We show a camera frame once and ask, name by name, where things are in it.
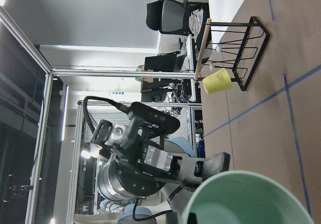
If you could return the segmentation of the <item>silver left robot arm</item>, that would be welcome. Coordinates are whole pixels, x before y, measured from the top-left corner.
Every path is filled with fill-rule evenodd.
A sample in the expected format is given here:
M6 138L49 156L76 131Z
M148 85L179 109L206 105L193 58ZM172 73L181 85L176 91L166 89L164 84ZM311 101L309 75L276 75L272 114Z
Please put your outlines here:
M99 193L110 200L148 197L170 184L174 192L195 191L205 180L227 171L230 154L221 152L208 158L192 157L188 153L172 152L138 134L139 129L152 137L171 134L180 126L176 118L152 122L132 119L129 125L113 125L101 120L89 128L91 144L99 147L99 154L108 158L98 172Z

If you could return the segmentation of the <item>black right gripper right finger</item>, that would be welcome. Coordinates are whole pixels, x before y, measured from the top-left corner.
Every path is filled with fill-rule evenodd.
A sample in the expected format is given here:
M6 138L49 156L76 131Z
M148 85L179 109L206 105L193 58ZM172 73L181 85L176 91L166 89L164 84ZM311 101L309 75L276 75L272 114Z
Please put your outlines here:
M228 171L230 166L230 154L221 152L208 158L201 158L196 162L194 175L203 180L218 173Z

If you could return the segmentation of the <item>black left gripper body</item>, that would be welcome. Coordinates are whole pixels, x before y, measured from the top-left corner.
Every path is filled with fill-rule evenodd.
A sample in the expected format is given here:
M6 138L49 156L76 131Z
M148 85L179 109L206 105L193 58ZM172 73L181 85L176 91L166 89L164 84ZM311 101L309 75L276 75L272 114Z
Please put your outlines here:
M159 191L167 183L194 190L201 178L194 175L199 158L166 151L142 137L138 131L144 120L114 125L101 120L92 128L91 144L108 159L98 172L100 191Z

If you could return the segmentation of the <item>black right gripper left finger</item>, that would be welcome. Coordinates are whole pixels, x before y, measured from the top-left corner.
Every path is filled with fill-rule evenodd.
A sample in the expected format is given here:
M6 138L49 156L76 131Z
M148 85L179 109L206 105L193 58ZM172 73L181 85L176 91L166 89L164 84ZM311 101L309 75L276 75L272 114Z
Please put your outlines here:
M198 224L197 215L194 212L189 213L187 224Z

